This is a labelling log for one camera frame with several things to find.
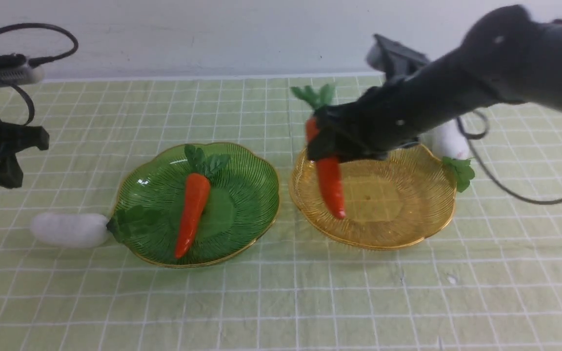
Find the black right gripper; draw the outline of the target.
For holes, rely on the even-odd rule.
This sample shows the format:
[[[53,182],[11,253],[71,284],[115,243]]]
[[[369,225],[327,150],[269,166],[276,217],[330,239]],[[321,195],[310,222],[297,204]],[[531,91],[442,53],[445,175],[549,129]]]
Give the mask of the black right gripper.
[[[320,102],[312,120],[317,131],[306,145],[310,160],[383,160],[392,150],[417,145],[437,126],[438,100],[435,92],[411,83],[385,84],[350,103]]]

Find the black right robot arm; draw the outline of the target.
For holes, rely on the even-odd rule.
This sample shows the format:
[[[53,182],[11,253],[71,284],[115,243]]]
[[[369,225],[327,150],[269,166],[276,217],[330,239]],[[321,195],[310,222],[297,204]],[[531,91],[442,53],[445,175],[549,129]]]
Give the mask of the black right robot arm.
[[[310,160],[384,159],[435,127],[499,103],[535,103],[562,112],[562,25],[531,20],[520,5],[478,20],[462,43],[429,61],[375,34],[366,56],[386,82],[356,101],[315,111]]]

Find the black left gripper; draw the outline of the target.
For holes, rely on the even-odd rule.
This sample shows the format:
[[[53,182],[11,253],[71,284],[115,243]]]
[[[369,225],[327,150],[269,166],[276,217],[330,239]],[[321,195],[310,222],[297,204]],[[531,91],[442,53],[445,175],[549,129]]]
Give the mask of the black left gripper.
[[[42,126],[0,123],[0,187],[22,187],[24,173],[17,160],[17,153],[32,147],[45,151],[49,149],[49,142],[50,135]]]

